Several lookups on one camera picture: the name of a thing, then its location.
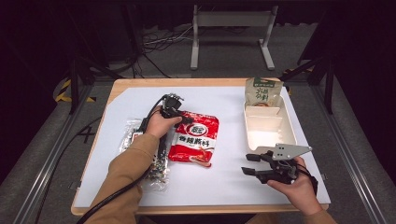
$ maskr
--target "tan sleeve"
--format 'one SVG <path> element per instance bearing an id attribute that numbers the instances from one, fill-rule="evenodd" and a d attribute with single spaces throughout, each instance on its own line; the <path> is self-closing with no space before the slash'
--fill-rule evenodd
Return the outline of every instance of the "tan sleeve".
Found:
<path id="1" fill-rule="evenodd" d="M 332 216 L 326 212 L 326 210 L 322 210 L 318 213 L 315 213 L 311 216 L 304 217 L 305 224 L 334 224 L 336 223 Z"/>
<path id="2" fill-rule="evenodd" d="M 151 165 L 158 145 L 159 139 L 151 134 L 136 137 L 131 146 L 110 163 L 91 207 L 139 178 Z M 134 213 L 141 197 L 142 189 L 136 186 L 99 209 L 86 223 L 135 223 Z"/>

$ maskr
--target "white paper sheet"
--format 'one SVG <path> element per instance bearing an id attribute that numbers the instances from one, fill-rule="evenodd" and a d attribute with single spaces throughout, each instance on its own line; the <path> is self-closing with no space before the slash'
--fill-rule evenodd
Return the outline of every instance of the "white paper sheet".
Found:
<path id="1" fill-rule="evenodd" d="M 156 87 L 128 89 L 107 106 L 74 207 L 90 206 L 106 177 L 109 163 L 119 153 L 127 120 L 142 119 L 164 94 L 170 92 L 185 99 L 181 110 L 212 115 L 219 119 L 219 135 L 211 159 L 212 167 L 170 161 L 167 191 L 144 194 L 140 206 L 289 203 L 283 194 L 261 184 L 256 177 L 242 173 L 242 166 L 257 170 L 270 169 L 267 162 L 246 160 L 248 141 L 244 133 L 246 128 L 243 112 L 245 87 Z M 308 146 L 285 88 L 281 95 L 289 110 L 297 145 Z M 304 154 L 303 158 L 308 170 L 319 182 L 319 202 L 330 203 L 312 153 Z"/>

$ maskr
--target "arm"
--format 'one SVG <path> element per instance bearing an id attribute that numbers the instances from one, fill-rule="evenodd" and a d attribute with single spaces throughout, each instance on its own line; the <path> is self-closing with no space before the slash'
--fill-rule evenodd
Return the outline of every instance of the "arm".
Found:
<path id="1" fill-rule="evenodd" d="M 91 207 L 139 178 L 151 165 L 159 139 L 179 122 L 181 118 L 164 119 L 155 112 L 146 133 L 136 137 L 129 148 L 110 163 L 106 179 Z M 86 223 L 135 223 L 134 214 L 141 197 L 142 189 L 134 187 L 102 207 Z"/>
<path id="2" fill-rule="evenodd" d="M 298 164 L 305 167 L 303 158 L 297 157 L 295 160 Z M 320 206 L 308 176 L 299 174 L 298 178 L 291 185 L 275 180 L 269 180 L 267 184 L 288 197 L 291 204 L 303 213 L 306 224 L 335 223 L 332 217 Z"/>

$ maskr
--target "red snack bag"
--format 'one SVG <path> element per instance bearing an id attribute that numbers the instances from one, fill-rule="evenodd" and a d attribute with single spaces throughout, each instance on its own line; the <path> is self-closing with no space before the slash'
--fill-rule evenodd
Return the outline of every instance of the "red snack bag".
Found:
<path id="1" fill-rule="evenodd" d="M 195 162 L 210 167 L 215 150 L 219 120 L 216 117 L 183 111 L 182 115 L 193 118 L 191 124 L 181 123 L 174 136 L 168 154 L 171 161 Z"/>

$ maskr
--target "human hand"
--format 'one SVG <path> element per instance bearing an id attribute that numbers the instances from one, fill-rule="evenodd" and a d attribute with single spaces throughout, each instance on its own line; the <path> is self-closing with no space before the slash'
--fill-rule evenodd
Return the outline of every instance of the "human hand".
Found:
<path id="1" fill-rule="evenodd" d="M 146 133 L 150 133 L 158 138 L 164 136 L 173 125 L 180 123 L 182 120 L 181 117 L 165 119 L 161 115 L 160 110 L 161 106 L 157 105 L 148 121 L 148 127 L 146 129 Z"/>
<path id="2" fill-rule="evenodd" d="M 296 157 L 294 159 L 298 164 L 306 167 L 303 158 Z M 299 173 L 297 179 L 290 185 L 275 180 L 269 180 L 267 185 L 285 194 L 291 204 L 305 216 L 313 215 L 323 209 L 318 202 L 311 180 L 307 175 Z"/>

